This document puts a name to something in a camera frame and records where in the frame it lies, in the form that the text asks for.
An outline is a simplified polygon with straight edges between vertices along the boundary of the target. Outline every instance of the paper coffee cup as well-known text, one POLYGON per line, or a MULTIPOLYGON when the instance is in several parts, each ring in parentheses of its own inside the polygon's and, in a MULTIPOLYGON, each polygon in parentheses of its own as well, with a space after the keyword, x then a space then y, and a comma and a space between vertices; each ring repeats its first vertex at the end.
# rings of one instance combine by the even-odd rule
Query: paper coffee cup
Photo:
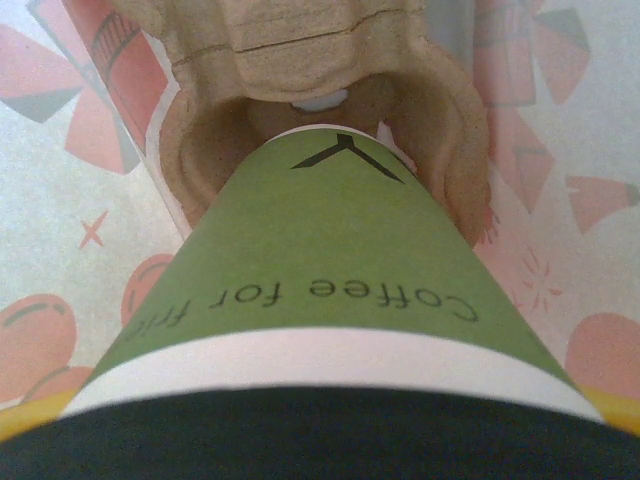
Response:
POLYGON ((339 127, 245 159, 66 414, 285 385, 600 419, 400 159, 339 127))

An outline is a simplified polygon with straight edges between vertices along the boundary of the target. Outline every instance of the wrapping paper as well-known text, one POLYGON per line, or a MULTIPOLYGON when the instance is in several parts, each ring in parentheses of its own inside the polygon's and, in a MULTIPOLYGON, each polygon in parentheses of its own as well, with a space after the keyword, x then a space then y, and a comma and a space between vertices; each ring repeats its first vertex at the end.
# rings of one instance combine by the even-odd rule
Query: wrapping paper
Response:
MULTIPOLYGON (((638 419, 640 4, 478 0, 472 49, 473 3, 454 3, 460 35, 434 37, 492 130, 476 253, 590 398, 638 419)), ((0 18, 3 409, 77 388, 189 228, 159 170, 162 45, 105 0, 0 18)))

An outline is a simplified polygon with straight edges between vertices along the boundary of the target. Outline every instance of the black logo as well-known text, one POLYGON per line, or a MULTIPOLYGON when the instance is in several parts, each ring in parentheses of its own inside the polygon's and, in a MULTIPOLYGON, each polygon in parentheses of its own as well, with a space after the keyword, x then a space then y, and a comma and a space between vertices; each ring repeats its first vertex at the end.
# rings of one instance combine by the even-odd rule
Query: black logo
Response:
POLYGON ((307 158, 306 160, 300 162, 299 164, 291 167, 291 169, 293 170, 294 168, 309 168, 309 167, 313 167, 313 166, 317 165, 318 163, 322 162, 323 160, 326 160, 327 158, 335 155, 338 152, 341 152, 343 150, 349 150, 350 152, 353 152, 356 155, 358 155, 361 159, 363 159, 365 162, 367 162, 373 168, 378 170, 384 176, 389 177, 392 180, 395 180, 397 182, 404 183, 393 172, 391 172, 389 169, 387 169, 387 168, 383 167, 382 165, 380 165, 373 158, 371 158, 365 152, 363 152, 358 147, 356 147, 355 144, 353 143, 353 137, 351 135, 345 135, 343 133, 338 133, 336 135, 338 136, 338 143, 336 145, 334 145, 333 147, 329 147, 329 148, 321 151, 320 153, 316 153, 315 155, 307 158))

